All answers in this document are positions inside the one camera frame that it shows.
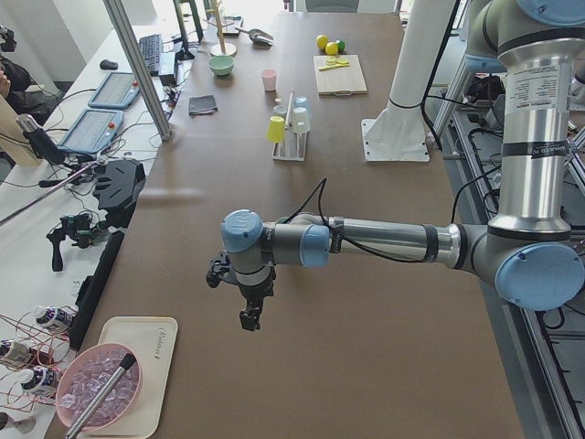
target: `warning label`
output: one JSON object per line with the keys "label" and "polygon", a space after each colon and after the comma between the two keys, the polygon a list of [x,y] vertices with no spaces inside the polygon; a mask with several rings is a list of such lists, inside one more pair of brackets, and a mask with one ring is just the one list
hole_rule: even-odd
{"label": "warning label", "polygon": [[544,66],[508,76],[505,113],[569,110],[570,64]]}

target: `keyboard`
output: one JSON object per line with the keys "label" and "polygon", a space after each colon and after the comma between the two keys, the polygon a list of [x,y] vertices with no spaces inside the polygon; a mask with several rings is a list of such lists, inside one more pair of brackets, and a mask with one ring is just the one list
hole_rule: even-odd
{"label": "keyboard", "polygon": [[161,52],[163,51],[163,37],[161,34],[153,34],[138,40],[138,47],[143,54],[146,68],[150,76],[158,76],[158,66]]}

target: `bowl of ice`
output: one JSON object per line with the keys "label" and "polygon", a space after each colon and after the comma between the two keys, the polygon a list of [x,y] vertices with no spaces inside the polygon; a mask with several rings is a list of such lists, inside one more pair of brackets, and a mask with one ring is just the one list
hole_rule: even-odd
{"label": "bowl of ice", "polygon": [[[133,354],[125,345],[104,343],[89,348],[73,360],[63,373],[55,396],[57,416],[65,426],[70,427],[83,413],[128,353]],[[95,431],[120,419],[138,396],[141,384],[142,371],[136,359],[83,431]]]}

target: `white bottle cap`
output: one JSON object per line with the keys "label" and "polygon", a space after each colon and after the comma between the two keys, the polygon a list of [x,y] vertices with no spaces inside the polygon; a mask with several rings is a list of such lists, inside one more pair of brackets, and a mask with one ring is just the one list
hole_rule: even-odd
{"label": "white bottle cap", "polygon": [[35,309],[33,309],[33,317],[34,318],[41,318],[47,313],[47,309],[44,306],[37,305]]}
{"label": "white bottle cap", "polygon": [[16,373],[15,380],[16,382],[20,382],[25,384],[35,378],[35,372],[31,369],[23,369]]}

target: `blue joint cap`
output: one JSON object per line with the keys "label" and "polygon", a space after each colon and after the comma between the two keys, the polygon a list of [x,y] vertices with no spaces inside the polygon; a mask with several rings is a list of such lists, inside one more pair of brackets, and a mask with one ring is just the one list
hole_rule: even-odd
{"label": "blue joint cap", "polygon": [[579,255],[558,242],[540,242],[506,259],[495,274],[495,289],[508,302],[533,311],[564,305],[583,286]]}
{"label": "blue joint cap", "polygon": [[516,0],[533,20],[554,27],[585,24],[585,0]]}
{"label": "blue joint cap", "polygon": [[313,224],[304,231],[299,249],[305,267],[323,267],[329,259],[329,229]]}
{"label": "blue joint cap", "polygon": [[243,252],[260,238],[264,225],[256,212],[242,209],[231,212],[221,223],[221,239],[228,252]]}
{"label": "blue joint cap", "polygon": [[498,58],[465,54],[465,66],[471,73],[504,73],[506,68]]}

